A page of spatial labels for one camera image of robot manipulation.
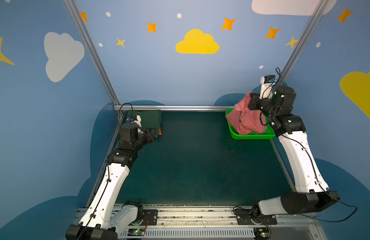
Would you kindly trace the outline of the pink red t-shirt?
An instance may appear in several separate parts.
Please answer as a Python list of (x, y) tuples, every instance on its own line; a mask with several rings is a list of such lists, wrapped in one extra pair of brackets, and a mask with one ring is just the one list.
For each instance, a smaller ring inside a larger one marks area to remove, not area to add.
[(230, 113), (226, 115), (228, 123), (239, 135), (249, 135), (251, 132), (262, 134), (266, 131), (266, 118), (261, 116), (261, 111), (250, 110), (252, 92), (248, 93), (239, 103), (235, 104)]

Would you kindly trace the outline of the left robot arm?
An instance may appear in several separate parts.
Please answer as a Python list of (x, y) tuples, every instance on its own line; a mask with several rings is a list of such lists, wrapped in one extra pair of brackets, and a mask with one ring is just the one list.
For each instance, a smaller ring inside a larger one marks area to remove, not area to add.
[(153, 128), (142, 128), (139, 115), (119, 128), (120, 139), (107, 157), (107, 166), (100, 187), (86, 213), (77, 225), (69, 226), (68, 240), (117, 240), (131, 224), (144, 217), (140, 202), (128, 201), (121, 211), (113, 214), (114, 205), (123, 183), (144, 145), (156, 140)]

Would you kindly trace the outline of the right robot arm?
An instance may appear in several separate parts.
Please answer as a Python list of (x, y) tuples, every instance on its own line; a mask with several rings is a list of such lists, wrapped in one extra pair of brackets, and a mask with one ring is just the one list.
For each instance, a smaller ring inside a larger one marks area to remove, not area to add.
[(340, 201), (331, 191), (312, 156), (303, 120), (292, 114), (295, 91), (290, 87), (264, 84), (251, 94), (250, 110), (267, 117), (288, 157), (295, 181), (295, 191), (256, 203), (259, 215), (297, 215), (321, 212)]

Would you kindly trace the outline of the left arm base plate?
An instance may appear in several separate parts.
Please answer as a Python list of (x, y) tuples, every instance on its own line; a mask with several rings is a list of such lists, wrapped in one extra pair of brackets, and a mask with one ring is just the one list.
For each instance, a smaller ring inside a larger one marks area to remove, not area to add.
[(158, 221), (158, 210), (144, 210), (143, 218), (138, 222), (139, 226), (156, 226)]

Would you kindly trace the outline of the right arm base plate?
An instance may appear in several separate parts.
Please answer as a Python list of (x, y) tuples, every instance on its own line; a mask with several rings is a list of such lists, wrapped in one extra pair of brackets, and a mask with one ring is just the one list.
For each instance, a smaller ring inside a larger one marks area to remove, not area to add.
[(236, 216), (239, 225), (276, 225), (277, 220), (273, 215), (262, 215), (257, 210), (233, 208), (233, 214)]

